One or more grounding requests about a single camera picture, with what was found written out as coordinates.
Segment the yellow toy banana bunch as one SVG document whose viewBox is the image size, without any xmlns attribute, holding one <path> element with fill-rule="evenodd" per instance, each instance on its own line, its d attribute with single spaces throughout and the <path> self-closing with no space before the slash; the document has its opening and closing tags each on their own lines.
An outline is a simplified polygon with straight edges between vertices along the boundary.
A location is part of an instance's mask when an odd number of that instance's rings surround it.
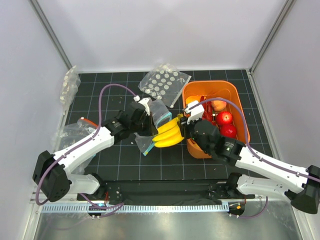
<svg viewBox="0 0 320 240">
<path fill-rule="evenodd" d="M 184 115 L 179 113 L 177 117 L 160 126 L 158 134 L 152 139 L 156 148 L 167 148 L 180 143 L 184 137 L 181 134 L 179 122 Z"/>
</svg>

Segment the clear blue-zip bag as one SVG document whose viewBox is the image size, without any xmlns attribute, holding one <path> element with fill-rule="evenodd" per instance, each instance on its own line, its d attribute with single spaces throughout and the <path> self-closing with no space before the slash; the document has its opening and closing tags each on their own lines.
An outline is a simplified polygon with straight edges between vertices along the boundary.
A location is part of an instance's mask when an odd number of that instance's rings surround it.
<svg viewBox="0 0 320 240">
<path fill-rule="evenodd" d="M 150 97 L 146 97 L 145 99 L 148 100 L 147 104 L 152 113 L 153 123 L 157 129 L 172 120 L 172 113 L 169 112 L 167 106 L 161 100 L 152 100 Z M 140 136 L 137 133 L 135 134 L 134 140 L 136 145 L 144 156 L 146 156 L 155 146 L 152 139 L 152 136 Z"/>
</svg>

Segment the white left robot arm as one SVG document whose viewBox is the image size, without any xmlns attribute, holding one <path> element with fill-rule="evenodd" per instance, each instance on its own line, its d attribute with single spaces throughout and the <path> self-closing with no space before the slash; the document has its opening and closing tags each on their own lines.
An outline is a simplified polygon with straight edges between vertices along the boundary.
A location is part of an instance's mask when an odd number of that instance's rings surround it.
<svg viewBox="0 0 320 240">
<path fill-rule="evenodd" d="M 115 117 L 100 123 L 98 128 L 75 144 L 53 154 L 47 150 L 37 159 L 32 179 L 37 184 L 35 199 L 43 193 L 56 202 L 67 194 L 85 194 L 101 200 L 107 184 L 96 173 L 82 175 L 74 170 L 90 157 L 128 138 L 131 134 L 149 137 L 158 134 L 150 110 L 150 98 L 131 102 Z"/>
</svg>

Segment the red toy lobster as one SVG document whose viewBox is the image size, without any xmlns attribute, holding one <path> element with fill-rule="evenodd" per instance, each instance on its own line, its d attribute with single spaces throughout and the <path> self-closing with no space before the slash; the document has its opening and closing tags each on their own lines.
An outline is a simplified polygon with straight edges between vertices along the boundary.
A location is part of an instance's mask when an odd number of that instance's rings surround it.
<svg viewBox="0 0 320 240">
<path fill-rule="evenodd" d="M 202 114 L 202 120 L 209 121 L 212 125 L 216 126 L 216 110 L 214 108 L 214 102 L 208 101 L 202 104 L 204 112 Z"/>
</svg>

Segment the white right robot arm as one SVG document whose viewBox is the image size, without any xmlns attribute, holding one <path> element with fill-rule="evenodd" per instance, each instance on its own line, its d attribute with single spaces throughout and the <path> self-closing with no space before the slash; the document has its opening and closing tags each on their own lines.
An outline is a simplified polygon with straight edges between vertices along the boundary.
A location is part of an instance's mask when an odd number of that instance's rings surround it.
<svg viewBox="0 0 320 240">
<path fill-rule="evenodd" d="M 319 167 L 295 166 L 262 154 L 248 143 L 222 136 L 219 129 L 207 120 L 190 121 L 182 117 L 177 124 L 182 136 L 192 139 L 213 160 L 262 176 L 252 181 L 242 174 L 234 178 L 225 185 L 225 192 L 230 198 L 241 194 L 280 198 L 304 213 L 318 213 Z"/>
</svg>

